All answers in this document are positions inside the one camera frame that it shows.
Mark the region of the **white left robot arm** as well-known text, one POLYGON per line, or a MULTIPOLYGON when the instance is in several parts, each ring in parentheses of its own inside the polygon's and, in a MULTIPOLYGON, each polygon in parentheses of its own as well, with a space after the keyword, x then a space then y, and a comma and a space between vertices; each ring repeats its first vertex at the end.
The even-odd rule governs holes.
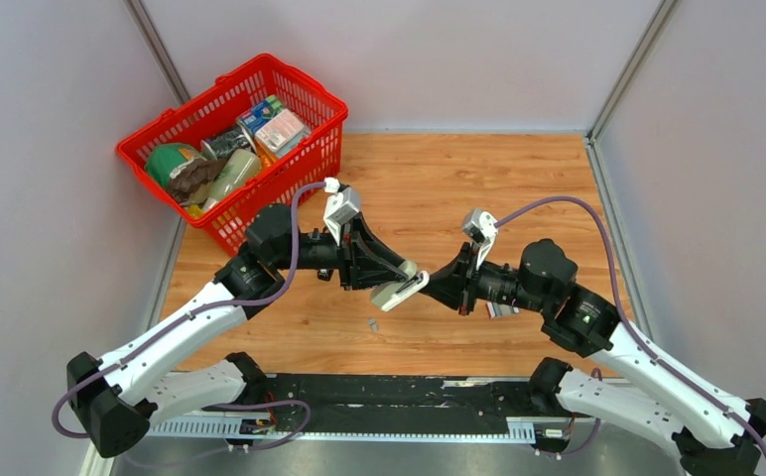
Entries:
POLYGON ((99 455, 120 455, 154 425, 194 410, 229 403, 246 412, 259 408, 266 386, 246 354, 199 371, 182 373, 178 366, 280 299, 297 271, 337 274, 344 289, 371 291, 383 311, 428 284, 429 274, 381 243, 355 204, 332 199, 324 222, 324 229, 304 233, 295 206, 265 206, 237 253, 188 303, 101 357, 83 352, 68 362, 63 404, 99 455))

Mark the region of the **brown crumpled bag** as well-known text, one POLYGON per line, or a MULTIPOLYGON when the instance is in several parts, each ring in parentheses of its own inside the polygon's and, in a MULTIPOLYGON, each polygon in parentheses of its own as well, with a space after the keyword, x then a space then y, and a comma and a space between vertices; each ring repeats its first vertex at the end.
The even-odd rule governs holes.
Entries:
POLYGON ((197 202, 202 190, 222 172, 224 161, 194 159, 174 167, 164 186, 165 191, 179 205, 197 202))

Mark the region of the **dark patterned can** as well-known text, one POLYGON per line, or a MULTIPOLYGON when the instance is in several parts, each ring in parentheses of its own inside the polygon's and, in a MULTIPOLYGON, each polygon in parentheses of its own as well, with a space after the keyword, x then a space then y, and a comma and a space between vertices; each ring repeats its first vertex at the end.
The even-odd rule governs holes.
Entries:
POLYGON ((254 152, 249 133, 240 125, 200 142, 201 153, 213 161, 226 161, 238 150, 254 152))

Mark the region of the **green round package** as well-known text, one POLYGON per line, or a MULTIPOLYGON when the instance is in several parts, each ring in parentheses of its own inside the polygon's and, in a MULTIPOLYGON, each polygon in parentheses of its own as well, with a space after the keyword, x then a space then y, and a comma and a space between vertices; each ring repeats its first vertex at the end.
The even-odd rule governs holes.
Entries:
POLYGON ((188 166, 205 163, 207 158, 196 148, 184 143, 162 144, 154 148, 145 164, 145 172, 162 188, 188 166))

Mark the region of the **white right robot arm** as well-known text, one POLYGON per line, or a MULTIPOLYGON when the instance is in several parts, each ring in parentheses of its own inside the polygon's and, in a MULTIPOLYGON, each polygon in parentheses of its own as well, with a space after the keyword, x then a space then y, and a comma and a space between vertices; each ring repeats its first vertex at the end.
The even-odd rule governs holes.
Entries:
POLYGON ((576 263, 553 240, 527 245, 518 268, 483 261, 480 252, 463 243, 450 263, 424 275, 422 294, 461 315, 479 299, 535 311, 553 343, 640 391, 609 387, 546 357, 530 377, 536 412, 563 410, 618 425, 677 456, 688 475, 753 475, 766 463, 766 401, 733 396, 676 362, 612 302, 577 284, 576 263))

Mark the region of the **black stapler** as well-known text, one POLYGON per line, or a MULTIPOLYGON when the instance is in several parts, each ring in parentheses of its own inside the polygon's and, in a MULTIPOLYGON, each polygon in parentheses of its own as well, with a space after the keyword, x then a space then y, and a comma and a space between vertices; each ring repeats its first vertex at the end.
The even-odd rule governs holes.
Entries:
POLYGON ((320 269, 317 271, 317 278, 320 281, 329 282, 332 279, 333 269, 320 269))

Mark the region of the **pale green bottle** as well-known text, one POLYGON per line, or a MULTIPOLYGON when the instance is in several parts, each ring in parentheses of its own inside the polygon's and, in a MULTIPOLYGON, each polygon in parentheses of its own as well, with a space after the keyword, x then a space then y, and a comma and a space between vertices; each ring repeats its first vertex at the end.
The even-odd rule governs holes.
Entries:
POLYGON ((201 210, 208 212, 225 197, 255 178, 261 171, 261 160, 249 150, 236 150, 208 189, 201 210))

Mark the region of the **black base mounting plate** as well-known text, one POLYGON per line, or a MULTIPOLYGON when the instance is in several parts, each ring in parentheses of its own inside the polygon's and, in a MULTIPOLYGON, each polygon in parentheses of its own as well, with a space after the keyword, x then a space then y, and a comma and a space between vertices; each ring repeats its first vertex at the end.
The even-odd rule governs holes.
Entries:
POLYGON ((568 434, 579 420, 527 380, 392 375, 276 374, 250 385, 237 404, 275 403, 278 430, 504 434, 511 418, 568 434))

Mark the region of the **blue green box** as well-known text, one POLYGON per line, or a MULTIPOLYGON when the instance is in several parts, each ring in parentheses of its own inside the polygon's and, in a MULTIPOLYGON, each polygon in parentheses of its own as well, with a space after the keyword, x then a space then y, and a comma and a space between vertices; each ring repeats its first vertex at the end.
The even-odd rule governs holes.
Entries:
POLYGON ((269 95, 239 115, 235 122, 254 136, 284 109, 284 103, 276 95, 269 95))

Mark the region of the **pink white carton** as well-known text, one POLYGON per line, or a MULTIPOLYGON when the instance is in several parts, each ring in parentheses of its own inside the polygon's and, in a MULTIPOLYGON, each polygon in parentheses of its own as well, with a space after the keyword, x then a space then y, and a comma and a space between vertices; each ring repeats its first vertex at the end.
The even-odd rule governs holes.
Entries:
POLYGON ((255 139, 275 159, 291 153, 311 129, 291 110, 282 109, 256 133, 255 139))

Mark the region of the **grey staple strip box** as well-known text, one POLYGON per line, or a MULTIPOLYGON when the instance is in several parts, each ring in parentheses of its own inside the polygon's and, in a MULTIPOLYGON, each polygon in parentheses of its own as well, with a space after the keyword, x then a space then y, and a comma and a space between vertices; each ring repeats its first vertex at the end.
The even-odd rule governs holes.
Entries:
POLYGON ((486 305, 488 315, 491 319, 510 317, 520 313, 520 309, 516 306, 490 302, 486 305))

